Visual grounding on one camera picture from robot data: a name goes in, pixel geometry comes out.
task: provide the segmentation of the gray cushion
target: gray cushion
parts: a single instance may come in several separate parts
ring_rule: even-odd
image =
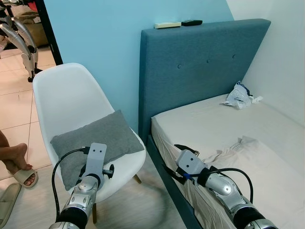
[[[102,119],[77,130],[55,136],[51,144],[62,157],[71,150],[90,146],[92,142],[107,145],[104,164],[125,155],[144,150],[142,144],[129,128],[121,111],[116,111]],[[86,164],[87,155],[75,152],[62,160],[61,176],[66,190],[78,180],[81,168]]]

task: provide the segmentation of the beige slipper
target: beige slipper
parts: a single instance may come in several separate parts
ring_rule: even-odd
[[[17,181],[19,184],[21,184],[25,188],[32,188],[38,181],[38,174],[34,169],[30,170],[22,170],[20,169],[17,173],[14,175],[10,173]],[[24,182],[32,175],[35,174],[35,179],[34,182],[31,185],[25,185]]]
[[[0,197],[0,228],[3,228],[9,220],[20,189],[20,184],[13,183],[7,187],[2,197]]]

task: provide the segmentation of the black cable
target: black cable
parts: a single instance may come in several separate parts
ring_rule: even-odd
[[[252,182],[249,178],[249,176],[242,170],[240,169],[237,169],[237,168],[221,168],[221,169],[217,169],[217,170],[214,170],[214,171],[211,171],[211,172],[207,172],[205,173],[205,175],[208,175],[208,174],[213,174],[213,173],[220,173],[220,172],[225,172],[225,171],[236,171],[236,172],[240,172],[242,173],[248,180],[249,182],[249,185],[250,185],[250,202],[253,204],[253,186],[252,186]],[[188,176],[190,177],[198,177],[200,174],[188,174]]]
[[[68,153],[66,153],[64,156],[62,156],[60,158],[60,160],[56,163],[56,165],[54,166],[54,169],[53,169],[53,173],[52,173],[52,188],[53,188],[53,193],[54,193],[54,198],[55,198],[55,205],[56,205],[56,222],[59,218],[59,215],[60,215],[60,209],[59,209],[59,202],[58,202],[58,197],[57,197],[57,192],[56,192],[56,187],[55,187],[55,172],[56,172],[56,169],[59,165],[59,163],[68,155],[70,155],[71,153],[74,153],[74,152],[78,152],[78,151],[82,151],[83,152],[84,148],[80,148],[80,149],[74,149]]]

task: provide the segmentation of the white chair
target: white chair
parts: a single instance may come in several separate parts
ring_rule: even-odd
[[[34,78],[33,89],[43,141],[53,166],[58,161],[50,144],[54,136],[78,129],[114,112],[94,77],[77,63],[62,64],[40,72]],[[145,149],[142,140],[137,138]],[[97,193],[96,203],[118,191],[132,177],[141,183],[136,173],[142,167],[145,155],[146,151],[143,150],[106,164],[104,169],[114,164],[114,174],[112,179],[105,177],[104,186]],[[62,180],[60,166],[57,174]],[[96,205],[92,215],[95,223]]]

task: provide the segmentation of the wooden floor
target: wooden floor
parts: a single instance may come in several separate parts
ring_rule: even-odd
[[[38,169],[37,185],[31,190],[21,189],[4,229],[47,229],[54,223],[51,173],[52,166]],[[93,224],[91,216],[87,229],[186,228],[148,154],[138,176],[141,184],[132,179],[110,198],[97,204],[97,223]],[[14,182],[14,178],[1,180],[0,195]],[[56,187],[62,209],[69,194],[59,180]]]

